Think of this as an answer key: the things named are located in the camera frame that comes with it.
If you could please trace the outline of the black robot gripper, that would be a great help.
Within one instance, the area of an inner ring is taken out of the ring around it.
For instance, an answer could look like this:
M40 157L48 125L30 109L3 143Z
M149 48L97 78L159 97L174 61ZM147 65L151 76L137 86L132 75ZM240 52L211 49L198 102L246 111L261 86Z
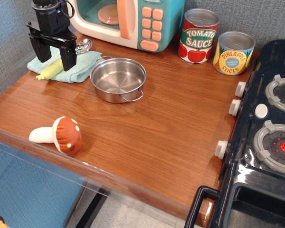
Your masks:
M69 30L70 19L75 14L68 0L34 0L31 4L37 21L28 22L30 41L41 63L52 55L50 46L60 48L64 71L76 65L76 36Z

